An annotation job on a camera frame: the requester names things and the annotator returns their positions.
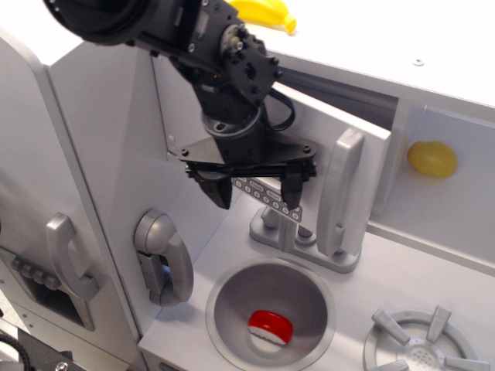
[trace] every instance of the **stove burner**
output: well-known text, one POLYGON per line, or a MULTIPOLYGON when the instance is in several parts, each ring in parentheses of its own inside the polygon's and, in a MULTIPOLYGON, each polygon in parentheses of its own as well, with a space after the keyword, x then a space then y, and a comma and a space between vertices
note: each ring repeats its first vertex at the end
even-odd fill
POLYGON ((454 325, 451 311, 438 306, 433 315, 377 311, 364 345, 365 371, 490 371, 454 325))

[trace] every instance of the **cabinet door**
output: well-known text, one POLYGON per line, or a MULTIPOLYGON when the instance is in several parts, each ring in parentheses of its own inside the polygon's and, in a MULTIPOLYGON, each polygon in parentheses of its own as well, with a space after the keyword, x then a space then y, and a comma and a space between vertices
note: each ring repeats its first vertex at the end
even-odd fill
MULTIPOLYGON (((144 369, 138 332, 103 234, 94 210, 81 199, 89 195, 82 177, 74 178, 77 162, 63 150, 70 145, 62 144, 67 133, 62 124, 57 129, 53 124, 61 115, 46 68, 6 34, 0 38, 0 87, 0 288, 17 308, 144 369), (62 214, 74 235, 66 241, 68 259, 59 265, 93 279, 97 292, 91 297, 74 295, 50 257, 47 224, 62 214)), ((50 338, 37 326, 29 330, 42 341, 50 338)))
MULTIPOLYGON (((356 255, 381 177, 390 132, 297 90, 280 84, 275 88, 291 98, 295 106, 295 122, 285 133, 316 146, 318 175, 304 183, 300 206, 295 210, 288 210, 282 202, 275 179, 247 179, 245 184, 237 182, 237 187, 316 232, 318 249, 326 256, 337 251, 356 255), (252 192, 255 184, 263 191, 252 192)), ((281 121, 287 115, 276 102, 268 100, 267 105, 272 121, 281 121)))

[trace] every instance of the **button panel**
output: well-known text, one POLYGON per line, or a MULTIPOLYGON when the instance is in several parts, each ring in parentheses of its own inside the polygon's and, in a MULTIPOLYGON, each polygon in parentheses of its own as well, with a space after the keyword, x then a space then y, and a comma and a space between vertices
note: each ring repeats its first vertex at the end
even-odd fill
POLYGON ((254 199, 258 199, 265 205, 282 213, 285 217, 300 223, 302 220, 301 206, 289 210, 287 204, 283 202, 282 195, 278 190, 268 189, 265 184, 261 184, 254 178, 232 178, 232 185, 239 188, 244 193, 254 199))

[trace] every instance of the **door handle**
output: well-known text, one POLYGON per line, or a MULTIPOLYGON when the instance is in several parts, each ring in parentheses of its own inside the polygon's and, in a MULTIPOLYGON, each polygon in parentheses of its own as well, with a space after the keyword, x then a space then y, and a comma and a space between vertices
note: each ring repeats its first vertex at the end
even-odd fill
POLYGON ((340 250, 345 226, 343 210, 347 189, 352 174, 359 164, 363 149, 364 136, 353 129, 347 129, 337 140, 323 184, 318 210, 316 235, 318 250, 331 257, 340 250))
POLYGON ((193 264, 172 219, 158 210, 149 210, 136 228, 134 246, 146 287, 151 291, 150 300, 161 307, 188 301, 193 293, 193 264))
POLYGON ((62 285, 74 296, 90 301, 98 293, 98 285, 94 278, 79 278, 69 258, 69 242, 76 232, 68 216, 61 213, 46 224, 46 245, 52 261, 53 269, 62 285))

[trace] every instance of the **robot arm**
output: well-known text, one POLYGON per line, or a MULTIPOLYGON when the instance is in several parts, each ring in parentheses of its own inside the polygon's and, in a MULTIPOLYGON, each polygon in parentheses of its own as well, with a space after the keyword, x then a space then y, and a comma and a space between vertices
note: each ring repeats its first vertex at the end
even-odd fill
POLYGON ((272 89, 281 77, 276 58, 223 0, 44 0, 55 18, 87 41, 126 43, 170 58, 193 86, 210 138, 179 152, 189 177, 228 209, 232 177, 274 176, 289 209, 302 183, 316 175, 314 146, 280 131, 294 119, 290 100, 272 89), (292 115, 272 126, 264 100, 271 95, 292 115))

